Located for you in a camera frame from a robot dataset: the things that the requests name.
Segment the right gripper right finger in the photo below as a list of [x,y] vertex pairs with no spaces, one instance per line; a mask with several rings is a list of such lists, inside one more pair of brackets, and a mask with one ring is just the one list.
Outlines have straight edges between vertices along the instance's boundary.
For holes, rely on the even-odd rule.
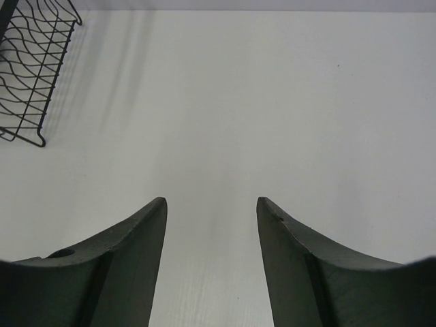
[[258,233],[276,326],[434,326],[435,258],[354,251],[261,197]]

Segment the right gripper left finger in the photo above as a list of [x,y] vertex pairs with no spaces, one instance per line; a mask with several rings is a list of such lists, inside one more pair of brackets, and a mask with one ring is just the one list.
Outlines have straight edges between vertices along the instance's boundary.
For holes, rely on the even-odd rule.
[[158,197],[46,258],[1,261],[1,325],[148,326],[167,214]]

